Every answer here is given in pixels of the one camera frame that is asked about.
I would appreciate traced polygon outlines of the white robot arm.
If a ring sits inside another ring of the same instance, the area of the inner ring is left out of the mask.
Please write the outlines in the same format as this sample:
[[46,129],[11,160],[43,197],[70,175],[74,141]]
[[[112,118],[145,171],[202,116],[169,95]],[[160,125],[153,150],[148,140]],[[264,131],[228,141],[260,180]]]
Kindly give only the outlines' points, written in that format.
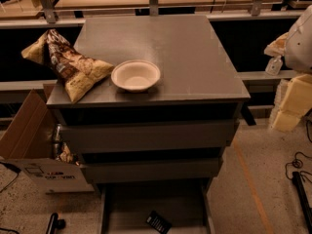
[[290,30],[266,46],[270,56],[265,71],[277,75],[284,64],[297,72],[312,72],[312,5],[291,26]]

